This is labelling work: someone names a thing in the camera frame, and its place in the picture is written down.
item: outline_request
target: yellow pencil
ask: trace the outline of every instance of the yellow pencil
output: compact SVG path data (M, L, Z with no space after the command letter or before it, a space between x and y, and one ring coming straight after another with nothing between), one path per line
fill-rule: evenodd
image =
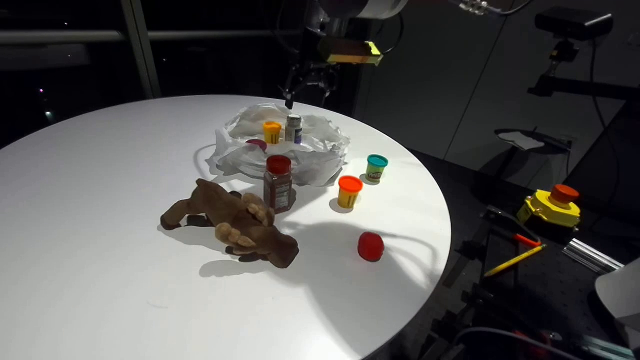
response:
M542 249L544 249L545 247L547 247L546 244L540 245L539 247L535 247L535 248L525 252L524 254L522 254L520 256L517 256L517 257L507 261L506 263L487 271L487 273L484 275L484 277L493 276L493 275L503 271L504 269L509 268L509 267L521 262L522 260L528 258L529 256L531 256L531 255L533 255L533 254L535 254L537 252L541 252Z

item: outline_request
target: table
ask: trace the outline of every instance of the table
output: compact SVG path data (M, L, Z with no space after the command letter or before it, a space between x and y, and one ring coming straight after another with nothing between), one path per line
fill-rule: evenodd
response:
M199 177L262 194L261 181L211 174L205 162L214 130L261 102L282 101L125 104L1 150L2 358L358 359L395 336L442 275L451 222L431 174L361 122L295 105L351 136L342 174L363 174L372 152L390 166L351 213L330 207L337 183L295 187L296 203L276 219L300 244L288 269L238 262L211 228L159 226ZM385 241L378 263L357 254L364 231Z

